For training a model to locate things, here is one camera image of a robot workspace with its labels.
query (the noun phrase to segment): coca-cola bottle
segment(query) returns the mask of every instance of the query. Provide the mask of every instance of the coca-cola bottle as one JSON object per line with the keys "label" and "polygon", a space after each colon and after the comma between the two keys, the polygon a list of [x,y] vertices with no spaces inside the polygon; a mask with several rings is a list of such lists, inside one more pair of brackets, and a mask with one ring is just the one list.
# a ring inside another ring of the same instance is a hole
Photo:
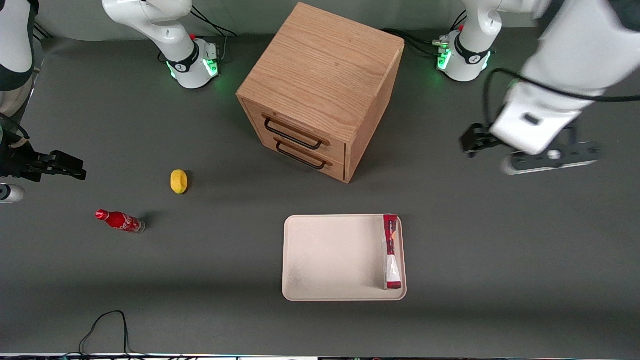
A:
{"label": "coca-cola bottle", "polygon": [[144,221],[119,211],[108,212],[100,209],[95,212],[95,218],[109,224],[113,229],[132,234],[141,234],[145,230]]}

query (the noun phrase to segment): gray tabletop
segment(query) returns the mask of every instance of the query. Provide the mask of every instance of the gray tabletop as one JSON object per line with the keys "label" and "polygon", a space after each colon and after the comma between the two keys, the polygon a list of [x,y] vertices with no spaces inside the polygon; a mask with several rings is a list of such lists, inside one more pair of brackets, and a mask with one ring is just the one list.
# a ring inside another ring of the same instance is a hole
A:
{"label": "gray tabletop", "polygon": [[[23,125],[36,150],[81,158],[88,177],[9,180],[28,196],[0,206],[0,352],[73,351],[121,309],[139,352],[640,357],[640,105],[584,112],[581,137],[605,145],[602,161],[506,176],[507,149],[468,160],[458,147],[485,75],[455,83],[407,50],[346,185],[263,148],[238,104],[270,39],[231,38],[221,76],[199,90],[176,84],[150,41],[45,44]],[[490,68],[519,69],[535,45],[533,29],[504,30]],[[608,94],[639,84],[636,73]],[[183,196],[169,187],[176,168],[191,175]],[[99,208],[149,228],[113,231]],[[283,298],[285,219],[341,213],[400,215],[404,300]],[[89,351],[121,351],[117,317],[94,336]]]}

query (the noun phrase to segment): white tray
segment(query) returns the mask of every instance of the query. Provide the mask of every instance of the white tray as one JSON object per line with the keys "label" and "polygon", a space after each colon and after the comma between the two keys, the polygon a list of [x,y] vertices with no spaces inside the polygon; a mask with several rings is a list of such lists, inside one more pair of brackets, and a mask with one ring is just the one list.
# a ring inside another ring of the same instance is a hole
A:
{"label": "white tray", "polygon": [[402,223],[396,259],[402,288],[384,290],[383,215],[294,215],[284,224],[282,295],[290,301],[401,300],[406,295]]}

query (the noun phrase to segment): drawer handle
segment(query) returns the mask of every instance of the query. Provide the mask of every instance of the drawer handle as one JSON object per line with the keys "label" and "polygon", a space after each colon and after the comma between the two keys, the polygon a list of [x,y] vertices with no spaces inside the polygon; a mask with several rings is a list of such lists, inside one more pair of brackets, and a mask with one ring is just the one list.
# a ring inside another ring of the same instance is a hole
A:
{"label": "drawer handle", "polygon": [[302,141],[300,141],[300,140],[298,140],[296,138],[293,138],[293,137],[283,133],[282,131],[279,131],[279,130],[276,130],[276,129],[272,128],[272,127],[269,127],[269,123],[270,122],[271,122],[271,118],[270,117],[268,117],[267,120],[264,121],[264,127],[266,127],[267,130],[271,131],[272,133],[274,133],[276,135],[280,135],[283,138],[285,138],[287,140],[290,140],[290,141],[292,141],[292,142],[294,142],[294,143],[296,143],[296,144],[298,144],[300,146],[304,146],[304,147],[306,147],[307,149],[310,149],[310,150],[318,150],[318,148],[320,148],[320,145],[322,145],[322,140],[318,140],[318,143],[315,144],[315,145],[311,145],[311,144],[308,144],[306,142],[302,142]]}
{"label": "drawer handle", "polygon": [[290,157],[290,158],[292,158],[293,160],[298,160],[298,161],[300,161],[301,163],[305,164],[306,166],[308,166],[308,167],[310,167],[310,168],[314,168],[314,169],[316,169],[316,170],[322,170],[322,169],[324,168],[324,166],[326,165],[326,161],[323,161],[321,165],[313,165],[313,164],[311,164],[310,162],[308,162],[308,161],[306,161],[306,160],[302,160],[301,158],[299,158],[299,157],[295,156],[294,154],[291,154],[291,153],[289,153],[289,152],[286,152],[286,151],[282,150],[282,149],[280,148],[280,145],[282,145],[282,142],[278,142],[278,143],[276,144],[276,150],[277,150],[280,154],[283,154],[284,156]]}

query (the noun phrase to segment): wooden box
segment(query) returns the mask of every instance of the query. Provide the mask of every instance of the wooden box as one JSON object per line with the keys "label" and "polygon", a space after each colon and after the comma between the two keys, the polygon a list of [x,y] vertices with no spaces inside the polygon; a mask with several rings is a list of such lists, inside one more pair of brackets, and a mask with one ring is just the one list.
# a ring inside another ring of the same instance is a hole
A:
{"label": "wooden box", "polygon": [[349,183],[403,49],[401,38],[298,3],[236,95],[264,146]]}

